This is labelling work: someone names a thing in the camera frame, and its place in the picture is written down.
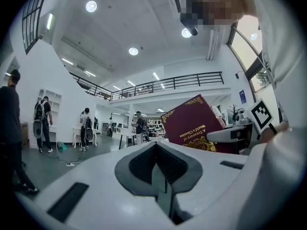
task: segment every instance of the book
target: book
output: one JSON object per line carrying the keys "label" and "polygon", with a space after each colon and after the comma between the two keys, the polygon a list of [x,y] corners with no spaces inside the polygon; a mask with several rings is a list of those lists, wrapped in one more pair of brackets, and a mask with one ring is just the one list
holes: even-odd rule
{"label": "book", "polygon": [[235,154],[232,143],[206,140],[206,134],[223,128],[200,94],[165,113],[161,120],[169,142],[204,151]]}

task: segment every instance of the recessed light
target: recessed light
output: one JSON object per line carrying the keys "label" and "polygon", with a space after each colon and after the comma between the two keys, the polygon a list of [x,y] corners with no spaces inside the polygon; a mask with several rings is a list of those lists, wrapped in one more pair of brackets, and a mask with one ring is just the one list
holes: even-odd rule
{"label": "recessed light", "polygon": [[96,75],[94,75],[94,74],[90,73],[89,71],[84,71],[84,72],[85,72],[85,73],[87,73],[87,74],[92,75],[93,77],[96,77]]}
{"label": "recessed light", "polygon": [[189,38],[192,36],[192,34],[187,30],[187,28],[184,28],[182,31],[181,31],[181,35],[185,38]]}
{"label": "recessed light", "polygon": [[72,62],[70,62],[70,61],[68,61],[68,60],[66,60],[66,59],[64,59],[64,58],[62,58],[62,60],[64,60],[65,62],[67,62],[67,63],[69,63],[69,64],[71,64],[71,65],[73,65]]}
{"label": "recessed light", "polygon": [[49,18],[48,18],[48,23],[47,23],[47,29],[48,30],[50,30],[50,28],[51,28],[52,18],[53,18],[53,14],[50,14]]}
{"label": "recessed light", "polygon": [[132,56],[135,56],[139,53],[138,49],[137,48],[130,48],[129,49],[129,54],[131,54]]}
{"label": "recessed light", "polygon": [[253,33],[253,34],[250,36],[250,39],[251,39],[252,41],[255,41],[255,40],[257,39],[257,37],[258,37],[258,34],[257,34],[257,33]]}
{"label": "recessed light", "polygon": [[89,1],[89,2],[87,2],[85,8],[86,8],[87,11],[92,13],[97,9],[97,3],[95,1]]}
{"label": "recessed light", "polygon": [[128,81],[128,83],[130,83],[131,85],[135,86],[135,84],[133,82],[131,82],[131,81]]}
{"label": "recessed light", "polygon": [[159,77],[158,77],[158,75],[157,75],[155,72],[153,72],[153,75],[155,76],[155,78],[156,78],[157,80],[160,80]]}

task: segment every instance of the white sleeve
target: white sleeve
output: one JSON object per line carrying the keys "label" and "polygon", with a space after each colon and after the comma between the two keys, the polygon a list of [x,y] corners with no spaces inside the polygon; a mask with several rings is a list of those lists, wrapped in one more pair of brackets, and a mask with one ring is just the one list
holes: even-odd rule
{"label": "white sleeve", "polygon": [[212,106],[212,111],[216,117],[222,116],[220,110],[216,106]]}

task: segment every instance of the white pants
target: white pants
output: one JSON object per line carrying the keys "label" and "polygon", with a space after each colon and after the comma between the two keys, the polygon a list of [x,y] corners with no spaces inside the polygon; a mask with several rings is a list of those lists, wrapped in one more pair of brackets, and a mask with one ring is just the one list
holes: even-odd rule
{"label": "white pants", "polygon": [[143,143],[143,133],[136,134],[136,143],[137,143],[138,145],[140,145],[140,144]]}

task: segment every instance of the gray floor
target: gray floor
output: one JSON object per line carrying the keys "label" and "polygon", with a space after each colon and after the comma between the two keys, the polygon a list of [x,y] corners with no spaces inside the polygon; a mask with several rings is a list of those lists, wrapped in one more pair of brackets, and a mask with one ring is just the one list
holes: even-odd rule
{"label": "gray floor", "polygon": [[[89,159],[100,154],[118,150],[119,142],[120,140],[116,138],[98,135],[97,147],[90,144],[89,150],[84,152],[79,151],[78,144],[76,148],[74,148],[72,145],[68,145],[67,150],[63,152],[57,151],[56,146],[54,145],[52,146],[52,153],[48,153],[46,147],[43,147],[43,153],[39,153],[37,149],[24,147],[22,151],[23,162],[26,163],[26,167],[24,169],[33,184],[40,190],[43,190],[51,182],[73,168],[67,167],[65,161],[59,161],[56,157],[59,157],[60,160],[66,160],[67,162],[76,161],[79,157]],[[125,147],[126,139],[123,138],[121,148]]]}

